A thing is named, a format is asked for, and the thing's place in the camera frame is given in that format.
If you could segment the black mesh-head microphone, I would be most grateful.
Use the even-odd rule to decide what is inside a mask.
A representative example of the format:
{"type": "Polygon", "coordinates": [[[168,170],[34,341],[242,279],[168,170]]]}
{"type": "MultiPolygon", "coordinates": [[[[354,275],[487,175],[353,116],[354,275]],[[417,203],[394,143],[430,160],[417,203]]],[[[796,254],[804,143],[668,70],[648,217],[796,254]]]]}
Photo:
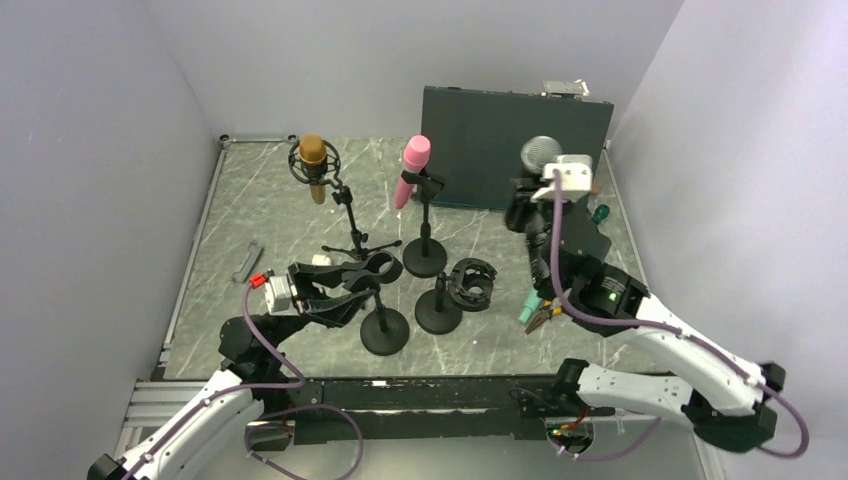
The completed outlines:
{"type": "Polygon", "coordinates": [[[520,150],[521,172],[510,179],[511,197],[504,214],[508,230],[524,233],[539,212],[531,201],[532,195],[542,187],[542,173],[547,164],[553,163],[562,153],[560,143],[549,136],[535,136],[520,150]]]}

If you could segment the black clip desk stand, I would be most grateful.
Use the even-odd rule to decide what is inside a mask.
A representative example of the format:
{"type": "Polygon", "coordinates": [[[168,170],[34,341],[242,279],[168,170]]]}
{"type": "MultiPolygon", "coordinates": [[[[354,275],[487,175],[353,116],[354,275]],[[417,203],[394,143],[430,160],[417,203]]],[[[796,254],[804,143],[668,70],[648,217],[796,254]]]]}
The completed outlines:
{"type": "Polygon", "coordinates": [[[410,326],[398,310],[387,307],[381,298],[383,285],[399,279],[403,265],[385,251],[371,254],[359,262],[340,265],[342,285],[349,292],[372,291],[374,307],[362,321],[360,339],[371,354],[387,357],[400,352],[410,338],[410,326]]]}

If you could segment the mint green microphone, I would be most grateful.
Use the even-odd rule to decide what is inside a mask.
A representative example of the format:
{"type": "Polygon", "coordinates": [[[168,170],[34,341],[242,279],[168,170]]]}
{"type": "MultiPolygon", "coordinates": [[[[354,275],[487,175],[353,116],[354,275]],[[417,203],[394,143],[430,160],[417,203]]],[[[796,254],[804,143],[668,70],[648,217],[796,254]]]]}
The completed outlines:
{"type": "Polygon", "coordinates": [[[527,322],[536,314],[542,304],[543,299],[540,298],[535,291],[531,291],[522,304],[517,321],[522,325],[526,325],[527,322]]]}

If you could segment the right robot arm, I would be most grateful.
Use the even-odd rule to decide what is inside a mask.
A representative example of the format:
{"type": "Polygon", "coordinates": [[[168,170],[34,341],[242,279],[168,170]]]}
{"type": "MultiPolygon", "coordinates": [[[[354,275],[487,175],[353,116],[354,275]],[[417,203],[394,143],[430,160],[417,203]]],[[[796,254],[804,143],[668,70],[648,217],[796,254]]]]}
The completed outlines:
{"type": "Polygon", "coordinates": [[[536,178],[513,178],[508,230],[522,233],[531,280],[546,301],[560,301],[581,328],[635,346],[667,368],[665,374],[619,372],[567,358],[550,388],[564,415],[616,408],[674,421],[704,442],[733,453],[761,449],[773,439],[778,414],[767,404],[785,370],[733,355],[673,314],[622,269],[568,248],[561,236],[570,206],[535,202],[536,178]]]}

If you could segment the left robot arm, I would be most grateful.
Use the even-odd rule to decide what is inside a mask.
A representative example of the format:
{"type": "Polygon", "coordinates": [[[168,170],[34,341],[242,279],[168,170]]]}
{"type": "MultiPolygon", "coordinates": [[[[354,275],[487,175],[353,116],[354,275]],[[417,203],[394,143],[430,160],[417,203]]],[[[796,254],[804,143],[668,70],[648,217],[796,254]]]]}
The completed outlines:
{"type": "Polygon", "coordinates": [[[379,275],[371,260],[293,263],[282,275],[272,270],[253,275],[242,295],[241,315],[221,328],[221,368],[139,445],[118,458],[98,458],[88,478],[191,479],[251,422],[309,409],[309,382],[280,344],[310,323],[349,324],[376,294],[379,275]]]}

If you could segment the black pink-mic desk stand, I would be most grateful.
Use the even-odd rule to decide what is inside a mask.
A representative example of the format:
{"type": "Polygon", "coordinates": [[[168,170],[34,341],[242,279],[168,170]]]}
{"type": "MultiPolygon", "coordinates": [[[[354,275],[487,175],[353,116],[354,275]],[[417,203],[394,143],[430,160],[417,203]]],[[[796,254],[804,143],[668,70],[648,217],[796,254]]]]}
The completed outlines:
{"type": "Polygon", "coordinates": [[[447,252],[443,245],[431,236],[430,204],[442,191],[444,182],[438,177],[431,177],[425,169],[419,173],[404,171],[401,178],[418,187],[423,208],[419,237],[404,248],[403,265],[406,271],[416,278],[436,277],[446,267],[447,252]]]}

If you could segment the pink microphone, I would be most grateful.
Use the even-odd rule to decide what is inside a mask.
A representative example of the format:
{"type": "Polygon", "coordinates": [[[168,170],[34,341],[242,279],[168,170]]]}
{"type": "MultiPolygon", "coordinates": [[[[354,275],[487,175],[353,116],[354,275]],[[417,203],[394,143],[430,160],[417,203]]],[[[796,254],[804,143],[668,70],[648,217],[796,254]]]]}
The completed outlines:
{"type": "Polygon", "coordinates": [[[409,201],[415,185],[404,177],[404,174],[418,175],[430,159],[431,142],[424,135],[413,136],[406,144],[402,156],[402,173],[394,193],[396,210],[402,209],[409,201]]]}

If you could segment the gold condenser microphone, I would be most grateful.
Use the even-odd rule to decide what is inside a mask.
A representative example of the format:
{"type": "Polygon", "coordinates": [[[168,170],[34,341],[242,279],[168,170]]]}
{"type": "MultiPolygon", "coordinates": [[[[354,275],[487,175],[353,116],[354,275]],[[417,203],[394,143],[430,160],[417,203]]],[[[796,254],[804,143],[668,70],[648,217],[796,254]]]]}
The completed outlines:
{"type": "Polygon", "coordinates": [[[315,204],[326,200],[326,189],[321,181],[326,172],[327,149],[323,139],[317,134],[304,135],[299,143],[298,156],[309,180],[310,196],[315,204]]]}

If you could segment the white plastic connector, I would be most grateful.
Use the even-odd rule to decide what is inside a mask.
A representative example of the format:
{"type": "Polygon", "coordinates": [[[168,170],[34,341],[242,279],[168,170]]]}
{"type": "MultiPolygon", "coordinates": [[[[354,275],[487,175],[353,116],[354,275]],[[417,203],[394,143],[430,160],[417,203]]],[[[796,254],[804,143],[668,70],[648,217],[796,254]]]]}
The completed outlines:
{"type": "Polygon", "coordinates": [[[333,260],[324,254],[315,254],[311,259],[311,264],[315,266],[332,266],[333,260]]]}

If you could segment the dark green upright board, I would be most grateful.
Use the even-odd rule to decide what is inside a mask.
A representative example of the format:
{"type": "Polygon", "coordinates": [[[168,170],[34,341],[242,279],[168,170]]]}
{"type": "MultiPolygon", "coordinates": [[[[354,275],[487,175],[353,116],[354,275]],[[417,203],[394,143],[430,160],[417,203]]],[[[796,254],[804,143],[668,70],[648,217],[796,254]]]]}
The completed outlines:
{"type": "Polygon", "coordinates": [[[510,179],[521,173],[521,147],[535,136],[551,137],[566,154],[589,155],[597,165],[613,113],[605,101],[426,86],[420,133],[431,141],[427,171],[445,181],[434,203],[505,209],[510,179]]]}

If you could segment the metal clamp behind board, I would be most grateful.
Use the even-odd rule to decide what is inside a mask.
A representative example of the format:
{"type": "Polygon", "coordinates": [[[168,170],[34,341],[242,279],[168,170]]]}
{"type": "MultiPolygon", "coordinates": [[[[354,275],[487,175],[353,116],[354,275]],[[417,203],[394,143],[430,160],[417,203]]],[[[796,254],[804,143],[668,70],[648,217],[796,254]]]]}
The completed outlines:
{"type": "Polygon", "coordinates": [[[582,79],[571,81],[546,80],[542,82],[542,85],[541,95],[548,98],[583,99],[590,95],[588,85],[582,79]]]}

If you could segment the green-handled screwdriver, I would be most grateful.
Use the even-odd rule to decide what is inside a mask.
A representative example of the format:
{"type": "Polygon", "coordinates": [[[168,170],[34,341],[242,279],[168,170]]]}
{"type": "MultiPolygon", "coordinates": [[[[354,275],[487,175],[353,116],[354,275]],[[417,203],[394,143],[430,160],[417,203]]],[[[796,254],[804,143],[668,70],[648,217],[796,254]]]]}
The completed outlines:
{"type": "Polygon", "coordinates": [[[606,204],[598,205],[592,213],[591,220],[596,226],[600,226],[601,223],[608,218],[610,215],[610,208],[606,204]]]}

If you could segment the black shock-mount desk stand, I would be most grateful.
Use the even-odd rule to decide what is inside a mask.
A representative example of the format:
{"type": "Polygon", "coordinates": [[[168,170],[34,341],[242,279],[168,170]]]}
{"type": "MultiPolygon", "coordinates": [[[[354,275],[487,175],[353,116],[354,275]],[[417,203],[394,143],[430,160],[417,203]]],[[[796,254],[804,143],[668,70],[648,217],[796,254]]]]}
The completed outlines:
{"type": "Polygon", "coordinates": [[[418,325],[432,335],[446,335],[461,323],[465,312],[487,310],[492,302],[497,270],[478,258],[459,260],[449,274],[441,272],[435,286],[415,305],[418,325]]]}

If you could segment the yellow-handled pliers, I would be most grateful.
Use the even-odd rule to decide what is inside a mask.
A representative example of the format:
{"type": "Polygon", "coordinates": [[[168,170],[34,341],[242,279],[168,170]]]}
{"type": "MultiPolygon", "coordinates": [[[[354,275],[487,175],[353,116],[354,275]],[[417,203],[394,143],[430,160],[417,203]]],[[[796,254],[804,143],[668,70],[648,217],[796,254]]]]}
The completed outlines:
{"type": "Polygon", "coordinates": [[[535,330],[539,329],[546,322],[551,320],[553,317],[561,315],[563,313],[564,311],[561,306],[554,304],[552,301],[543,300],[540,304],[540,307],[527,322],[524,329],[524,333],[526,335],[531,334],[535,330]]]}

